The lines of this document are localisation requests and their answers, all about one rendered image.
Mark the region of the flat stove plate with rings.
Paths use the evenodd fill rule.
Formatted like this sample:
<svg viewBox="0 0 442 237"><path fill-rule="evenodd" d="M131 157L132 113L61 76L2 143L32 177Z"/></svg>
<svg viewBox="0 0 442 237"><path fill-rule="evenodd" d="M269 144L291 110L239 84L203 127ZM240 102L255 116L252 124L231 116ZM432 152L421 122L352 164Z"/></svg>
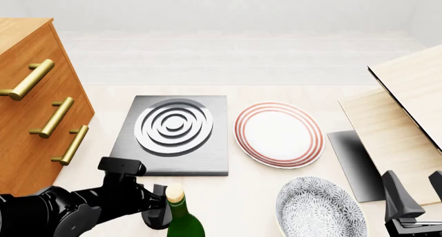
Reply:
<svg viewBox="0 0 442 237"><path fill-rule="evenodd" d="M226 96L135 96L110 156L139 160L146 176L227 176Z"/></svg>

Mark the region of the grey patterned bowl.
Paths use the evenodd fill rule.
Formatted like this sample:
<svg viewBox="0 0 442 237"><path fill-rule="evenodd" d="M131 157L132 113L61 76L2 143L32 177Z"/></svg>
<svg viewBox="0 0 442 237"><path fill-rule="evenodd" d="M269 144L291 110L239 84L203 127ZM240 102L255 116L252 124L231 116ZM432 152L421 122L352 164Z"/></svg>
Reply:
<svg viewBox="0 0 442 237"><path fill-rule="evenodd" d="M337 184L316 176L285 183L275 214L284 237L368 237L359 204Z"/></svg>

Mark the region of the green wine bottle with cork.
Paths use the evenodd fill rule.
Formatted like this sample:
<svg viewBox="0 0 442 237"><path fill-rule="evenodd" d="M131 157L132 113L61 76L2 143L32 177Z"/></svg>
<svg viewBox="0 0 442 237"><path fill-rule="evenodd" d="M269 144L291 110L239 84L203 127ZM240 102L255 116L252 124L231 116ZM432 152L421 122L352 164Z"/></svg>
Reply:
<svg viewBox="0 0 442 237"><path fill-rule="evenodd" d="M189 213L183 186L170 184L165 195L172 215L167 237L205 237L201 222Z"/></svg>

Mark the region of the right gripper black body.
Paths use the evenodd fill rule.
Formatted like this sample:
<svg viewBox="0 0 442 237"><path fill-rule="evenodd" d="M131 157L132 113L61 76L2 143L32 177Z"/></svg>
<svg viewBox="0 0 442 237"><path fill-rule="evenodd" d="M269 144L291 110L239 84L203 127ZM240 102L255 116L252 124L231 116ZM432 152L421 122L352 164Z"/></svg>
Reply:
<svg viewBox="0 0 442 237"><path fill-rule="evenodd" d="M442 237L442 222L418 222L423 212L385 214L385 227L390 237Z"/></svg>

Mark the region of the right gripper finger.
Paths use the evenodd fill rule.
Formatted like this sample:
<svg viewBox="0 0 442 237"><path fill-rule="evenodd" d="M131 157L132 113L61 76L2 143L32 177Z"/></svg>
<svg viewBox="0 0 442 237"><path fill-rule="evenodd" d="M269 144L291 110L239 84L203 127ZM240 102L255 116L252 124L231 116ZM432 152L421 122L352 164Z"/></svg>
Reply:
<svg viewBox="0 0 442 237"><path fill-rule="evenodd" d="M428 178L436 194L442 195L442 171L435 171Z"/></svg>
<svg viewBox="0 0 442 237"><path fill-rule="evenodd" d="M385 191L385 222L399 218L418 218L425 213L411 195L406 191L393 170L382 176Z"/></svg>

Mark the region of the wooden cabinet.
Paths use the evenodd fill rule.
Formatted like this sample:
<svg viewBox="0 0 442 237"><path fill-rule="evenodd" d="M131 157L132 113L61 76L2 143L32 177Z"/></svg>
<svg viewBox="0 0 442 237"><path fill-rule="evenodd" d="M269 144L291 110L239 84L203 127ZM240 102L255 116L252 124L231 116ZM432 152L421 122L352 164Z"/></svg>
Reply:
<svg viewBox="0 0 442 237"><path fill-rule="evenodd" d="M53 184L61 157L73 138L69 130L88 126L95 112L51 18L0 18L0 89L13 89L32 70L53 60L54 68L20 101L0 96L0 194L16 197ZM29 134L57 110L52 102L75 102L48 139Z"/></svg>

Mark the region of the white plate with red rings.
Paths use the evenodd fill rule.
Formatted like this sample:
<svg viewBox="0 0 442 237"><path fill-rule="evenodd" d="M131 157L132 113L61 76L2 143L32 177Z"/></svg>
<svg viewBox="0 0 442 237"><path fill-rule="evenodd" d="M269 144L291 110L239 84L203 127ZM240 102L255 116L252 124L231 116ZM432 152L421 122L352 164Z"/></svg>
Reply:
<svg viewBox="0 0 442 237"><path fill-rule="evenodd" d="M281 169L312 164L326 145L310 114L282 102L260 102L242 110L234 121L233 136L250 158Z"/></svg>

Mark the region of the pale wood box, dark panel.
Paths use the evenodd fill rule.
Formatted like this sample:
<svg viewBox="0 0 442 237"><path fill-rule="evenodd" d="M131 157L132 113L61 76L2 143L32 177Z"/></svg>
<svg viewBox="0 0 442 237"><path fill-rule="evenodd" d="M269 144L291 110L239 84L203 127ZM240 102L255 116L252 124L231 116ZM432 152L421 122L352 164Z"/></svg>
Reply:
<svg viewBox="0 0 442 237"><path fill-rule="evenodd" d="M442 171L442 44L368 71L381 87L341 108L380 174L392 170L419 205L440 203L428 177Z"/></svg>

